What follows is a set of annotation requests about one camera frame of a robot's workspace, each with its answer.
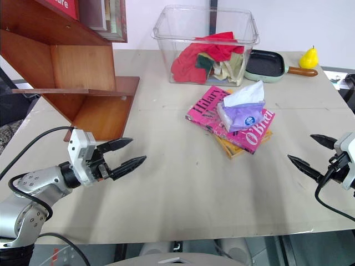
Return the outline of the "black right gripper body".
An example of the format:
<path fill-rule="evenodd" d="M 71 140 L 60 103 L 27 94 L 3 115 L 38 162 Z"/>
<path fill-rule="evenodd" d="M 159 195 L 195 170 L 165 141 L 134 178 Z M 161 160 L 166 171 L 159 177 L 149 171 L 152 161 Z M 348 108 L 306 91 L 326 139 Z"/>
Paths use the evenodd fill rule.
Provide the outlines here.
<path fill-rule="evenodd" d="M 340 155 L 334 155 L 329 162 L 328 171 L 321 183 L 327 183 L 329 180 L 342 183 L 348 175 L 348 153 L 342 152 Z"/>

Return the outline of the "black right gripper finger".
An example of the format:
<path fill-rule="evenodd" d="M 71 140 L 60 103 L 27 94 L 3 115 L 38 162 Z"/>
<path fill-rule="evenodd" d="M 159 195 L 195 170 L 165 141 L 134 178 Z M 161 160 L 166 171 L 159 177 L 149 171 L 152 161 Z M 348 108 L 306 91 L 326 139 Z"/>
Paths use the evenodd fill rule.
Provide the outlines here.
<path fill-rule="evenodd" d="M 323 175 L 319 171 L 312 168 L 310 164 L 306 161 L 292 155 L 287 155 L 287 157 L 296 166 L 298 170 L 300 170 L 302 173 L 315 180 L 316 182 L 319 182 L 323 178 Z"/>
<path fill-rule="evenodd" d="M 321 134 L 311 134 L 310 137 L 330 150 L 334 150 L 334 145 L 337 142 L 337 139 Z"/>

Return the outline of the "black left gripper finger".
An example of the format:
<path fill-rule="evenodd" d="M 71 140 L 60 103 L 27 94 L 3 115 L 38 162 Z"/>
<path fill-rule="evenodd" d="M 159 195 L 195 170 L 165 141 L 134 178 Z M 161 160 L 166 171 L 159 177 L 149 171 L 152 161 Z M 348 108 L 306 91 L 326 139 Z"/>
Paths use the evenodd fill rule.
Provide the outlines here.
<path fill-rule="evenodd" d="M 115 150 L 125 147 L 126 145 L 128 145 L 132 141 L 133 141 L 133 139 L 128 138 L 128 137 L 118 138 L 118 139 L 111 140 L 111 141 L 108 141 L 108 142 L 98 145 L 97 150 L 101 153 L 115 151 Z"/>
<path fill-rule="evenodd" d="M 140 156 L 125 161 L 119 167 L 111 170 L 109 177 L 116 181 L 117 179 L 133 172 L 146 160 L 146 158 L 147 156 Z"/>

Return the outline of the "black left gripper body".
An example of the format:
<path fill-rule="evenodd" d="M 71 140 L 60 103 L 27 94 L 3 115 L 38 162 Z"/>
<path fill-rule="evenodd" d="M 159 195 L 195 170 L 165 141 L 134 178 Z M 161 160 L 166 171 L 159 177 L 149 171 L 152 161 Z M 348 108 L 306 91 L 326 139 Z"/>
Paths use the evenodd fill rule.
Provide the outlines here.
<path fill-rule="evenodd" d="M 102 181 L 110 177 L 111 169 L 107 165 L 103 153 L 98 149 L 93 151 L 90 159 L 86 160 L 86 166 L 96 181 Z"/>

